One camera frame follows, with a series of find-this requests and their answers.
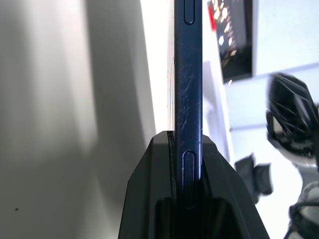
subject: black cable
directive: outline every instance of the black cable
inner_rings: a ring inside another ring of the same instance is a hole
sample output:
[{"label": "black cable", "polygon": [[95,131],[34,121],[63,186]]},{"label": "black cable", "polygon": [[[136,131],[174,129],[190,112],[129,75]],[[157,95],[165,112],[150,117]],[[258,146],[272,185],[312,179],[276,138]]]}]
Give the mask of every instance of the black cable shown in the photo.
[{"label": "black cable", "polygon": [[319,207],[319,202],[300,202],[290,207],[289,215],[294,231],[304,239],[319,239],[319,225],[309,221],[300,213],[301,207]]}]

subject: black phone holder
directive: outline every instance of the black phone holder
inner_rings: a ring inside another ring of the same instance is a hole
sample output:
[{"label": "black phone holder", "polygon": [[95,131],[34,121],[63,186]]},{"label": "black phone holder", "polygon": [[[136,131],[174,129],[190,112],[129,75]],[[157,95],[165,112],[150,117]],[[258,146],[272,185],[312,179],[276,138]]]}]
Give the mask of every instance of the black phone holder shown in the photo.
[{"label": "black phone holder", "polygon": [[119,239],[268,239],[247,188],[202,135],[202,1],[175,0],[175,131],[127,187]]}]

